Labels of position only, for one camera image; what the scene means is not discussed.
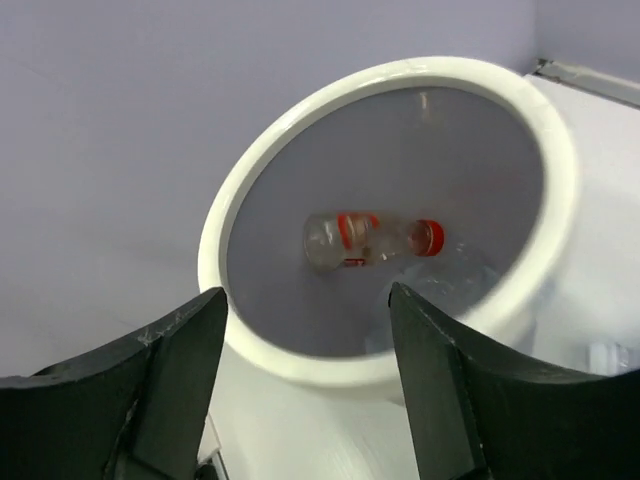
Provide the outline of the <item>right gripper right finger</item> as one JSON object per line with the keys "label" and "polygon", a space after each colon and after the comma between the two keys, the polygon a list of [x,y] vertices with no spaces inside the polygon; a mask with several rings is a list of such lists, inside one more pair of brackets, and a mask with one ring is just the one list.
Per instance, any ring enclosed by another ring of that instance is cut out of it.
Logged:
{"label": "right gripper right finger", "polygon": [[388,300],[423,479],[635,479],[639,375],[600,376],[522,354],[408,286]]}

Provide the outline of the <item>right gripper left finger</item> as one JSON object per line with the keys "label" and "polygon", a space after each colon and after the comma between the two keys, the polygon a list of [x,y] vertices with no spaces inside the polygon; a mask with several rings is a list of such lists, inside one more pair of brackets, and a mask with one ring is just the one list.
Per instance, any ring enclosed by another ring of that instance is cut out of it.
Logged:
{"label": "right gripper left finger", "polygon": [[225,479],[209,406],[228,315],[213,287],[161,319],[1,380],[4,479]]}

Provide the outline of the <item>clear bottle white cap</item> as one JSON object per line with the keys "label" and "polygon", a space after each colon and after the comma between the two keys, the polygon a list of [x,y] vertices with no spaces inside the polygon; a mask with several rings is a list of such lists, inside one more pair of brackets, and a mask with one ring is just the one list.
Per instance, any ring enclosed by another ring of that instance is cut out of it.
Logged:
{"label": "clear bottle white cap", "polygon": [[[466,315],[498,283],[500,275],[478,248],[456,240],[436,256],[398,271],[393,282],[402,283],[454,319]],[[393,348],[389,299],[385,285],[373,303],[373,325],[364,340],[365,352],[375,355]]]}

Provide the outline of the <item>red cap clear bottle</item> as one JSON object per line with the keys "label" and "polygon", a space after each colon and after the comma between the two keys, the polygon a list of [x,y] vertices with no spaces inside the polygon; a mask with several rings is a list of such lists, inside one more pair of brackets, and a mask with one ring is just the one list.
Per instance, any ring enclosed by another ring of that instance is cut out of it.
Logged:
{"label": "red cap clear bottle", "polygon": [[303,229],[306,258],[317,271],[433,257],[445,244],[440,223],[379,212],[314,214]]}

